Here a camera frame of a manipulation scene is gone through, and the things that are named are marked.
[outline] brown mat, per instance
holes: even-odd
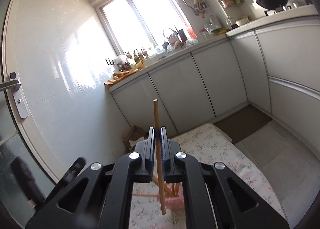
[[[262,111],[252,105],[248,105],[225,119],[214,123],[214,125],[232,139],[232,144],[236,144],[262,128],[271,120]]]

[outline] white cabinet door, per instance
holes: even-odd
[[[150,77],[179,134],[214,118],[208,94],[191,56],[150,72]]]
[[[129,82],[113,91],[112,95],[127,121],[145,131],[154,126],[153,100],[157,99],[160,125],[166,127],[169,138],[178,134],[148,75]]]
[[[272,114],[305,137],[320,152],[320,95],[282,81],[270,82]]]
[[[268,75],[320,91],[320,19],[299,19],[256,31]]]
[[[248,100],[271,112],[268,77],[254,32],[231,40],[238,59]]]
[[[216,116],[247,101],[240,68],[229,41],[194,52],[193,57]]]

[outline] wooden stick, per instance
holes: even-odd
[[[153,112],[155,118],[155,139],[156,139],[156,159],[157,159],[157,172],[159,181],[159,196],[161,213],[165,215],[165,204],[164,204],[164,181],[162,173],[162,161],[161,161],[161,144],[160,144],[160,123],[159,123],[159,110],[158,100],[153,100]]]
[[[159,181],[158,178],[156,176],[153,176],[152,178],[153,183],[155,183],[157,186],[159,186]],[[170,191],[169,188],[167,188],[167,186],[164,184],[164,192],[169,196],[169,197],[175,197],[174,194],[172,194],[172,192]]]
[[[176,183],[176,186],[174,188],[174,196],[178,196],[178,190],[179,190],[179,187],[180,187],[180,183]]]
[[[176,194],[174,193],[174,183],[172,183],[172,185],[171,185],[171,192],[172,192],[172,194],[176,195]]]

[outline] floral mat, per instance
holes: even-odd
[[[217,161],[223,162],[285,217],[282,206],[266,177],[216,126],[207,123],[171,140],[178,142],[182,151],[194,156],[199,162],[211,165]],[[158,187],[153,182],[135,183],[133,192],[157,194]],[[185,212],[166,209],[166,214],[163,216],[156,197],[133,196],[129,228],[185,229]]]

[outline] window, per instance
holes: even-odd
[[[169,0],[112,0],[102,10],[118,49],[124,52],[161,46],[164,28],[183,28],[188,37],[183,19]],[[166,29],[164,34],[172,31]]]

